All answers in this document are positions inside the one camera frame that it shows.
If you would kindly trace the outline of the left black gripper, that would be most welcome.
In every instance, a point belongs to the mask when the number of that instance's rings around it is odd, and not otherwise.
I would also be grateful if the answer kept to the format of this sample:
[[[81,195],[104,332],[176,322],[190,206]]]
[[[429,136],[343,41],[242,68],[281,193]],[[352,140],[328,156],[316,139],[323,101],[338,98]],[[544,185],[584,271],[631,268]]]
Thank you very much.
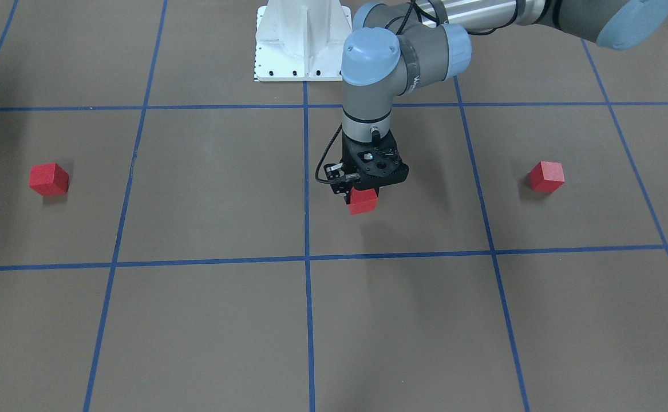
[[[399,184],[409,175],[409,167],[400,157],[392,132],[375,142],[360,142],[344,136],[342,171],[346,175],[359,176],[359,180],[354,182],[354,188],[358,191]],[[345,204],[349,205],[350,192],[345,193],[344,199]]]

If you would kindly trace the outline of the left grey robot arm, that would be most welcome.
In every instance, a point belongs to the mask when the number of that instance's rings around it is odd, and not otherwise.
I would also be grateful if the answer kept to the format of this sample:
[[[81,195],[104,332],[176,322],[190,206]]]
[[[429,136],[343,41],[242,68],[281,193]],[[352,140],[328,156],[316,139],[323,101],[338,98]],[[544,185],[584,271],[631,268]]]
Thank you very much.
[[[390,123],[394,98],[447,81],[472,60],[472,37],[511,25],[543,25],[604,49],[628,50],[668,17],[668,1],[410,1],[363,5],[342,49],[342,157],[319,163],[319,182],[350,213],[372,211],[382,187],[409,167]]]

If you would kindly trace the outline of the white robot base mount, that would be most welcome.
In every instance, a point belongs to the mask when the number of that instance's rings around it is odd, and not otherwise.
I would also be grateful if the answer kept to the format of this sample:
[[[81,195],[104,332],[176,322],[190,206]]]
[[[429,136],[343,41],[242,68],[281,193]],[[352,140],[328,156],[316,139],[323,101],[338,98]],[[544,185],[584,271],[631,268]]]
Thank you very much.
[[[339,1],[268,1],[256,11],[254,79],[341,81],[352,12]]]

